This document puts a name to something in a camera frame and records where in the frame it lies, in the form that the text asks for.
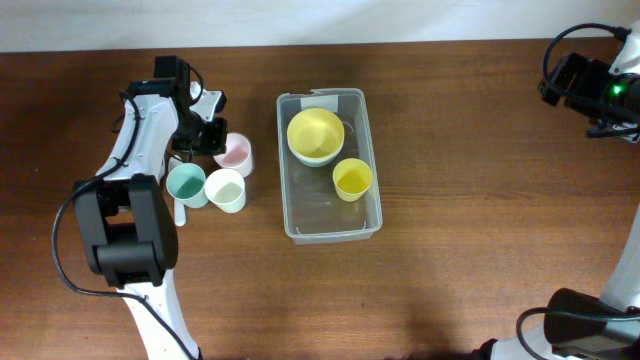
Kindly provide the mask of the pink plastic cup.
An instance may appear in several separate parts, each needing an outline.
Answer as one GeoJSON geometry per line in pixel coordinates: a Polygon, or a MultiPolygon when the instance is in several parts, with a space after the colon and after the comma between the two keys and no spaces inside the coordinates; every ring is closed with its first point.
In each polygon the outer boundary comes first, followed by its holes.
{"type": "Polygon", "coordinates": [[[232,169],[243,178],[248,177],[254,170],[251,142],[243,134],[228,133],[226,137],[226,152],[215,155],[214,161],[221,168],[232,169]]]}

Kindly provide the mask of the green plastic cup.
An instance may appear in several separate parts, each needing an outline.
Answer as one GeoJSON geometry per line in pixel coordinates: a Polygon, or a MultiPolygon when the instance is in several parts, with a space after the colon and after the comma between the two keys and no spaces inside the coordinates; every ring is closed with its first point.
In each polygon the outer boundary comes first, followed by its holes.
{"type": "Polygon", "coordinates": [[[193,163],[183,163],[172,169],[166,180],[169,194],[178,202],[189,208],[202,208],[209,202],[204,184],[205,172],[193,163]]]}

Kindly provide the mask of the white plastic cup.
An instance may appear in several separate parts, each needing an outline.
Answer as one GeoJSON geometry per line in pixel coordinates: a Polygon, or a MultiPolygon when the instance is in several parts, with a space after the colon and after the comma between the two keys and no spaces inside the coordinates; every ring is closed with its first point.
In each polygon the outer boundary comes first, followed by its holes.
{"type": "Polygon", "coordinates": [[[204,190],[209,201],[225,213],[238,213],[245,207],[245,180],[235,170],[214,171],[206,179],[204,190]]]}

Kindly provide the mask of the yellow plastic bowl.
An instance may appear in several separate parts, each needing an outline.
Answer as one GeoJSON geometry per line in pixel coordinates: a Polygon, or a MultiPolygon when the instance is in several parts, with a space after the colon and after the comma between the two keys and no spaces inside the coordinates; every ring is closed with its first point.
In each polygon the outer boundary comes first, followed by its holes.
{"type": "Polygon", "coordinates": [[[303,155],[320,157],[344,145],[345,128],[340,118],[323,108],[309,108],[296,114],[286,131],[289,148],[303,155]]]}

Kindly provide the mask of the yellow plastic cup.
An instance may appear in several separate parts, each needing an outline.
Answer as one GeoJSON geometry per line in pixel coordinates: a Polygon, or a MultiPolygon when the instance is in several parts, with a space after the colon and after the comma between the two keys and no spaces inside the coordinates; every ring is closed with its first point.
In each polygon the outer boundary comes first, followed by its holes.
{"type": "Polygon", "coordinates": [[[332,180],[341,200],[355,202],[371,187],[373,171],[363,160],[347,158],[334,167],[332,180]]]}

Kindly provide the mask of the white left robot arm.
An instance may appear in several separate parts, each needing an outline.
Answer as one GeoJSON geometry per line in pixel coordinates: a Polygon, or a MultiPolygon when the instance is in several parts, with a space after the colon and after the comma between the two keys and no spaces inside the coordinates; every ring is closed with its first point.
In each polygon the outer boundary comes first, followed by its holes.
{"type": "Polygon", "coordinates": [[[170,55],[156,57],[152,78],[131,82],[120,98],[124,120],[111,154],[64,203],[74,207],[89,268],[109,287],[104,296],[125,301],[148,357],[199,359],[177,298],[178,234],[161,182],[168,150],[225,152],[226,97],[170,55]]]}

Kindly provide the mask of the clear plastic container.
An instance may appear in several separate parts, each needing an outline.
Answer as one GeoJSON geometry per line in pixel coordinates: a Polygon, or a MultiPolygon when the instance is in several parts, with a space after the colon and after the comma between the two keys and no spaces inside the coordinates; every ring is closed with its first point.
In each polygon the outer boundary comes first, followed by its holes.
{"type": "Polygon", "coordinates": [[[332,182],[335,165],[358,158],[376,169],[369,114],[364,93],[357,88],[313,89],[307,94],[284,93],[276,101],[279,170],[286,234],[297,245],[336,243],[370,238],[383,224],[378,180],[354,202],[339,198],[332,182]],[[293,117],[308,108],[333,112],[345,127],[344,146],[321,167],[298,160],[287,143],[293,117]]]}

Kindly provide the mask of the white plastic spoon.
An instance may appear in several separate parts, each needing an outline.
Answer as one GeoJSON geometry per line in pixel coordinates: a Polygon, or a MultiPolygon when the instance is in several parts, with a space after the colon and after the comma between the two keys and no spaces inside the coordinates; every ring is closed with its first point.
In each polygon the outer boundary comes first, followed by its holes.
{"type": "MultiPolygon", "coordinates": [[[[168,161],[168,173],[181,163],[182,160],[177,155],[170,155],[168,161]]],[[[174,224],[177,227],[182,227],[186,224],[186,210],[184,205],[178,200],[174,200],[173,219],[174,224]]]]}

